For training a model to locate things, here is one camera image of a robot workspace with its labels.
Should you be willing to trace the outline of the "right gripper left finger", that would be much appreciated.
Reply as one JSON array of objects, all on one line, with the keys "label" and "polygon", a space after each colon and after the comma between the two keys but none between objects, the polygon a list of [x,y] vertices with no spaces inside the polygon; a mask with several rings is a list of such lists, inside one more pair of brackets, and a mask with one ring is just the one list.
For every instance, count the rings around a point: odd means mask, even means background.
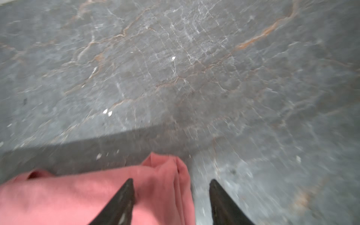
[{"label": "right gripper left finger", "polygon": [[135,189],[129,178],[89,225],[130,225],[134,204]]}]

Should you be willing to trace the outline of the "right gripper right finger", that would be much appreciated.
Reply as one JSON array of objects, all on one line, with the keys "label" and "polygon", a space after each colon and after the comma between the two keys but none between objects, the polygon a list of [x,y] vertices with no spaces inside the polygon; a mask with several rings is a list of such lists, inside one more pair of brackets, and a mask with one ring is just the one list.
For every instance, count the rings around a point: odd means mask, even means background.
[{"label": "right gripper right finger", "polygon": [[213,225],[254,225],[215,179],[210,182],[209,196]]}]

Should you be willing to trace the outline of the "pink t shirt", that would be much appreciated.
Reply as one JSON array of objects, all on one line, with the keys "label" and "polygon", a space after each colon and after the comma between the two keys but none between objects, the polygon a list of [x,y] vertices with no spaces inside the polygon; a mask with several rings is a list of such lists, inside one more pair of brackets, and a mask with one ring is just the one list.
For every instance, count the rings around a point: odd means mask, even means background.
[{"label": "pink t shirt", "polygon": [[140,165],[56,177],[45,170],[1,185],[3,225],[87,225],[127,179],[133,179],[133,225],[194,225],[190,176],[175,156],[151,153]]}]

